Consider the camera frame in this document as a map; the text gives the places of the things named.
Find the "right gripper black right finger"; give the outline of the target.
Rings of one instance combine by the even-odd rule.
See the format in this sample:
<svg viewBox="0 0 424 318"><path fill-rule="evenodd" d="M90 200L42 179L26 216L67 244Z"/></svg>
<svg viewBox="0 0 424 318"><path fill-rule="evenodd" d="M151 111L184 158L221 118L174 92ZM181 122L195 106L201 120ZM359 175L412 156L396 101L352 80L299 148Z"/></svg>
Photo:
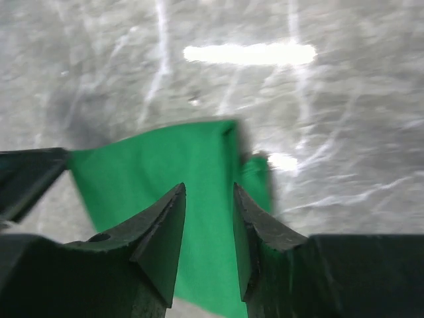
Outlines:
<svg viewBox="0 0 424 318"><path fill-rule="evenodd" d="M235 185L240 296L249 317L422 317L422 235L305 237Z"/></svg>

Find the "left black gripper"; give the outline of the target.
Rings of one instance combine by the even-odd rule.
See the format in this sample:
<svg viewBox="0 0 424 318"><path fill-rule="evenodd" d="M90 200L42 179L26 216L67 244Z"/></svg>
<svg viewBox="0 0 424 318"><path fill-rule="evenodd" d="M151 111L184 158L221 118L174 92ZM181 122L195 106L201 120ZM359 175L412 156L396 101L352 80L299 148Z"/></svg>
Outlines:
<svg viewBox="0 0 424 318"><path fill-rule="evenodd" d="M19 222L67 170L70 152L41 148L1 153L1 220Z"/></svg>

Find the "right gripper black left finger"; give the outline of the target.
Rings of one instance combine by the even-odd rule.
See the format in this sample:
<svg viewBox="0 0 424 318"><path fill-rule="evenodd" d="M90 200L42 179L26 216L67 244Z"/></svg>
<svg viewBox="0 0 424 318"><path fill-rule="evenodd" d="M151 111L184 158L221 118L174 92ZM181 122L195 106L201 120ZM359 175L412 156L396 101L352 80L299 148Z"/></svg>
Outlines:
<svg viewBox="0 0 424 318"><path fill-rule="evenodd" d="M186 215L178 184L89 240L1 236L2 317L163 317L171 308Z"/></svg>

